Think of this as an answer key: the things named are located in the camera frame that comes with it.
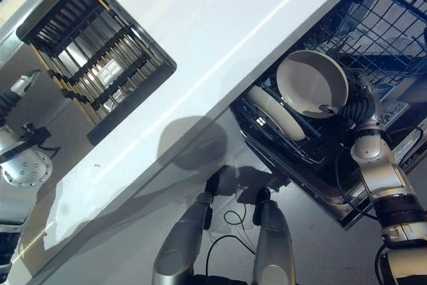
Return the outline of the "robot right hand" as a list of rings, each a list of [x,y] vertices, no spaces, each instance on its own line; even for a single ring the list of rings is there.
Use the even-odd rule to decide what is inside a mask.
[[[374,94],[373,85],[359,69],[351,69],[348,88],[348,99],[344,106],[323,104],[318,109],[339,116],[356,131],[384,131],[382,104]]]

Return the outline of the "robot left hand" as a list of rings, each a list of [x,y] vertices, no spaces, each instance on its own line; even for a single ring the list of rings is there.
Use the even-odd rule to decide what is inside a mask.
[[[33,87],[40,73],[40,69],[27,71],[9,89],[1,92],[1,127],[6,124],[7,116],[21,98]]]

